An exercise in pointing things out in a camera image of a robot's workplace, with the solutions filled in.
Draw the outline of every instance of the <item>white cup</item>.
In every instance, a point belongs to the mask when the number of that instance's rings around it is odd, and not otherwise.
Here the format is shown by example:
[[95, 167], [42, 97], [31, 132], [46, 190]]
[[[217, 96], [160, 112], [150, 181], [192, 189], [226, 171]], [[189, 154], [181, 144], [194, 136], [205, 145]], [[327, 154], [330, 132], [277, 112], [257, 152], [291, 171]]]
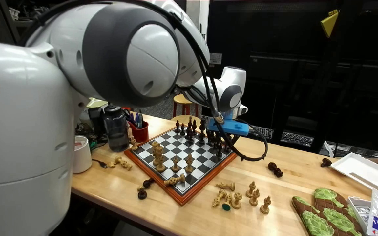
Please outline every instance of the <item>white cup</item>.
[[81, 173], [91, 166], [91, 153], [88, 139], [84, 136], [75, 136], [73, 173]]

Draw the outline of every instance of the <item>red cup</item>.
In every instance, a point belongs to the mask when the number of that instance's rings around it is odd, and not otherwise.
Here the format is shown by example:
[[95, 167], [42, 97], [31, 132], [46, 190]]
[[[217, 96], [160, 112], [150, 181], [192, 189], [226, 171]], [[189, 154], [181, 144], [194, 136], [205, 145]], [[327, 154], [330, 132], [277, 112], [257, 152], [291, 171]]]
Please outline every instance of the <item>red cup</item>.
[[134, 136], [135, 140], [138, 143], [148, 140], [148, 123], [147, 122], [145, 121], [142, 122], [143, 128], [137, 128], [131, 122], [128, 122], [128, 124], [131, 126], [132, 136]]

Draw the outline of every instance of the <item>green artichoke pattern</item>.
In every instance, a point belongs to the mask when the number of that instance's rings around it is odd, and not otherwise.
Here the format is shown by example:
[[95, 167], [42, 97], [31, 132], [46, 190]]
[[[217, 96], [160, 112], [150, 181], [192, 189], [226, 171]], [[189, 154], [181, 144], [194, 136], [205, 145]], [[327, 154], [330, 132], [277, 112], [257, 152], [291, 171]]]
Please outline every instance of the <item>green artichoke pattern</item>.
[[338, 227], [339, 230], [351, 232], [355, 236], [361, 236], [361, 233], [355, 231], [354, 224], [345, 215], [329, 208], [325, 208], [323, 214], [326, 216], [327, 220]]
[[333, 236], [335, 230], [316, 214], [304, 211], [302, 214], [303, 222], [313, 236]]
[[302, 199], [301, 197], [299, 196], [294, 196], [295, 199], [297, 199], [297, 201], [299, 201], [300, 203], [303, 203], [304, 205], [306, 206], [311, 206], [313, 208], [313, 210], [315, 210], [317, 213], [320, 213], [320, 211], [318, 209], [316, 209], [314, 206], [308, 204], [304, 199]]
[[348, 208], [345, 208], [348, 211], [348, 214], [352, 217], [354, 217], [357, 220], [357, 216], [355, 215], [354, 209], [350, 205], [348, 205]]
[[337, 194], [327, 188], [317, 188], [315, 190], [315, 198], [320, 198], [324, 200], [331, 200], [337, 207], [344, 207], [344, 205], [340, 202], [338, 202], [336, 198]]

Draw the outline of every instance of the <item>keyboard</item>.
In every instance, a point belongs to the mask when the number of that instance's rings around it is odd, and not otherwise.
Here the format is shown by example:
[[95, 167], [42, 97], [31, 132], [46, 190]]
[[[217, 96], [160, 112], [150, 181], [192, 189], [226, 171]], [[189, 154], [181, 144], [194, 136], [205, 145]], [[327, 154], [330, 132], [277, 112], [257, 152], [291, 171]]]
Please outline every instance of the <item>keyboard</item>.
[[[265, 136], [266, 139], [271, 139], [273, 135], [273, 129], [270, 128], [263, 128], [263, 127], [256, 127], [254, 126], [261, 134]], [[247, 136], [248, 138], [251, 139], [261, 139], [261, 137], [251, 130], [249, 135]], [[286, 143], [295, 143], [299, 145], [303, 145], [306, 147], [310, 147], [313, 142], [313, 138], [305, 135], [300, 135], [296, 133], [290, 133], [290, 132], [283, 132], [282, 137], [281, 137], [281, 142], [286, 142]]]

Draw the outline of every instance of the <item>stool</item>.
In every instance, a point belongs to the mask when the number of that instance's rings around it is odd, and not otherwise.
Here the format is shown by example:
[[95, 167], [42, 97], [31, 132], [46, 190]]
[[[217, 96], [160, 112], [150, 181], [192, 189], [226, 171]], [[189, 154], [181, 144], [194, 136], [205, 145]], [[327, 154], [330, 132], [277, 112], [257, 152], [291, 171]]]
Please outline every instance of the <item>stool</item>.
[[183, 123], [187, 125], [189, 123], [189, 116], [192, 116], [192, 123], [193, 121], [196, 121], [196, 130], [199, 130], [199, 126], [201, 125], [201, 119], [199, 119], [198, 117], [194, 117], [193, 115], [178, 115], [176, 117], [171, 118], [171, 121], [179, 121], [180, 124]]
[[[189, 115], [190, 112], [190, 105], [192, 104], [191, 101], [187, 100], [183, 94], [179, 94], [174, 96], [174, 106], [173, 106], [173, 117], [176, 116], [176, 109], [177, 109], [177, 103], [182, 105], [182, 115], [185, 114], [185, 109], [186, 109], [186, 115]], [[195, 117], [199, 116], [198, 112], [198, 104], [195, 103]]]

